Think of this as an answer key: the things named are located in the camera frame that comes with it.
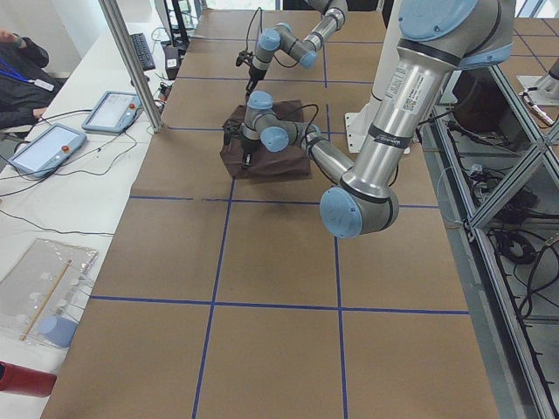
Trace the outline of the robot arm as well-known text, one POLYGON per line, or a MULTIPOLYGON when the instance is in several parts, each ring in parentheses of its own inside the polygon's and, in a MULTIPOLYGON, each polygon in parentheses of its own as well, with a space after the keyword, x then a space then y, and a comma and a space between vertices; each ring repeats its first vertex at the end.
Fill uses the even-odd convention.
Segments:
POLYGON ((509 58, 515 4, 404 1, 395 6, 391 16, 401 33, 398 62, 355 160, 324 138, 315 125, 280 119, 273 111, 272 96, 257 89, 276 52, 283 51, 310 67, 326 40, 349 16, 343 1, 315 1, 313 7, 322 19, 305 38, 295 37, 290 26, 282 23, 259 34, 239 133, 249 149, 279 152, 299 145, 333 182, 320 201, 325 227, 336 237, 358 237, 385 230, 396 221, 398 200, 390 179, 449 75, 509 58))
POLYGON ((304 39, 298 39, 287 23, 278 23, 273 28, 260 32, 254 52, 243 50, 239 53, 236 66, 243 63, 249 65, 250 79, 245 88, 246 97, 249 97, 257 84, 265 78, 277 51, 283 51, 296 65, 311 68, 318 58, 318 51, 347 21, 349 10, 346 1, 310 0, 307 4, 320 12, 321 21, 304 39))

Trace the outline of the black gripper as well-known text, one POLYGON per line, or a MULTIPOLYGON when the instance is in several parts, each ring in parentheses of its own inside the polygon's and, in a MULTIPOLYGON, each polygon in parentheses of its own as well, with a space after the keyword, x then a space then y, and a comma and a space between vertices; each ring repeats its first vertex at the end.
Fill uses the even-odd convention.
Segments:
POLYGON ((252 166, 252 154, 259 149, 259 141, 253 140, 245 135, 239 136, 241 148, 243 149, 242 169, 248 169, 252 166))
POLYGON ((251 65, 249 68, 249 76, 250 80, 245 87, 246 98, 250 97, 250 95, 254 92, 257 84, 265 78, 265 71, 251 65))

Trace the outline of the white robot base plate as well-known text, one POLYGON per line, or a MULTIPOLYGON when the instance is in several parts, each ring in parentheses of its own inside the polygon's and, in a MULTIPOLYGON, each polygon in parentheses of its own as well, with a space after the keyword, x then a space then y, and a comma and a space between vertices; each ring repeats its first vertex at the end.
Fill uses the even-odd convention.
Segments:
POLYGON ((345 114, 346 135, 350 153, 359 153, 368 136, 379 140, 387 139, 387 134, 384 131, 371 128, 381 104, 382 100, 371 94, 369 101, 358 113, 345 114))

